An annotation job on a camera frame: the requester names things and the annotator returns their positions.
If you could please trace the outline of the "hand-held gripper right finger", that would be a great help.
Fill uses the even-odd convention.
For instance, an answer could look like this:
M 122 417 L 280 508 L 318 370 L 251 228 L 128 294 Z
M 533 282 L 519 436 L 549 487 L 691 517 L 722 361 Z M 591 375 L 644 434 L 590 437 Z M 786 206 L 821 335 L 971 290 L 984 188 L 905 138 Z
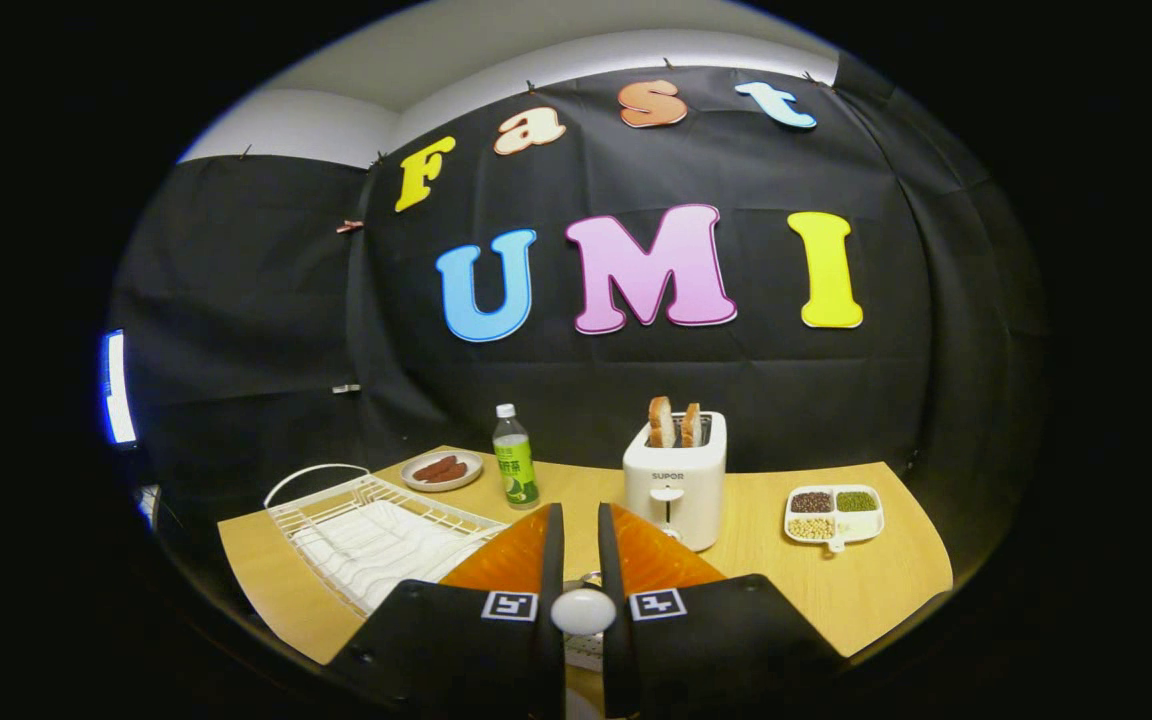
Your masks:
M 617 526 L 631 516 L 598 510 L 602 592 L 616 605 L 602 632 L 607 717 L 774 719 L 823 697 L 846 657 L 764 575 L 628 591 Z

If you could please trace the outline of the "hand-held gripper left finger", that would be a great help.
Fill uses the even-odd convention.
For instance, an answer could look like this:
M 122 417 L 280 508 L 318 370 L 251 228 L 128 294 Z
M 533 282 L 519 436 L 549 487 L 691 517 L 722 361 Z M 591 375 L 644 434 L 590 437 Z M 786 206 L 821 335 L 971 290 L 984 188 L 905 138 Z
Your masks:
M 521 591 L 404 579 L 329 661 L 379 719 L 562 719 L 564 521 L 548 503 L 492 541 L 522 556 Z

